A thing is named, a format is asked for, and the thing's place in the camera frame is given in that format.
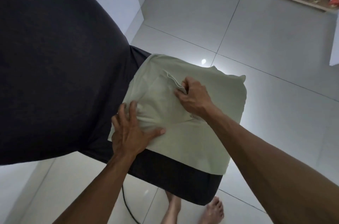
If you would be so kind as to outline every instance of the power cord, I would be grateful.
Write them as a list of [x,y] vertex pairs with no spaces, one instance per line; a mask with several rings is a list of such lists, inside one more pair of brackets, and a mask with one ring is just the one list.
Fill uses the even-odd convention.
[[125,206],[126,206],[128,212],[129,212],[130,216],[132,217],[132,219],[133,219],[137,224],[141,224],[141,223],[138,222],[137,219],[133,216],[133,214],[131,213],[130,209],[129,209],[128,206],[127,206],[126,199],[125,199],[124,185],[122,185],[122,197],[124,198]]

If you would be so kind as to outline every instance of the person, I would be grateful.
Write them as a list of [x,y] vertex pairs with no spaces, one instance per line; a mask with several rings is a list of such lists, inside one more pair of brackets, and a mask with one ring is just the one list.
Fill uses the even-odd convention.
[[[186,77],[182,85],[187,94],[176,90],[176,97],[188,112],[203,118],[214,130],[274,223],[339,223],[336,184],[223,114],[199,81]],[[112,117],[115,128],[112,159],[54,224],[108,222],[133,160],[152,139],[165,133],[163,128],[143,132],[138,125],[136,105],[131,102],[129,119],[125,116],[125,104]],[[162,223],[174,224],[181,201],[169,193],[167,196],[169,207]],[[221,221],[223,206],[218,198],[207,206],[206,215],[212,214],[219,214],[219,218],[202,221],[209,224]]]

